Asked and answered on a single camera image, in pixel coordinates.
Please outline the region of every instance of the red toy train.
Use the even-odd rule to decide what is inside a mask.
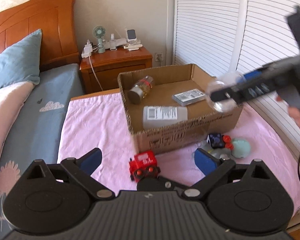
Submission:
[[[131,180],[138,183],[144,177],[158,177],[160,168],[157,165],[158,163],[153,151],[149,150],[136,154],[134,160],[130,158],[129,161]]]

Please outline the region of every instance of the pink tablecloth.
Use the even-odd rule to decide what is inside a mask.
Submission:
[[[271,126],[249,105],[245,105],[238,124],[228,133],[251,144],[251,154],[238,163],[262,159],[279,179],[294,202],[294,211],[300,208],[300,183],[297,163]],[[136,154],[128,131],[120,94],[71,101],[63,125],[58,162],[67,157],[80,158],[91,149],[102,150],[102,164],[92,174],[116,194],[121,189],[135,190],[130,180],[129,158]],[[161,175],[182,184],[192,185],[204,175],[195,166],[192,152],[197,144],[157,155]]]

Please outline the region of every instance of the wooden headboard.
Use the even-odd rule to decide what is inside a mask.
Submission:
[[[0,12],[0,53],[42,29],[40,71],[79,63],[73,5],[74,0],[30,0]]]

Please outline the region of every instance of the white slat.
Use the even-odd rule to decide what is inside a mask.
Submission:
[[[300,0],[248,0],[248,10],[237,70],[246,73],[261,65],[299,53],[285,16]],[[277,131],[295,158],[300,152],[300,130],[287,114],[287,106],[275,94],[251,102],[251,106]]]
[[[240,0],[176,0],[175,63],[214,76],[229,70]]]

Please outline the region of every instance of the portable fan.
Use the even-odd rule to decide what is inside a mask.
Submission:
[[[93,35],[98,39],[98,52],[104,53],[106,51],[102,43],[102,38],[106,35],[106,29],[103,26],[97,26],[93,29]]]

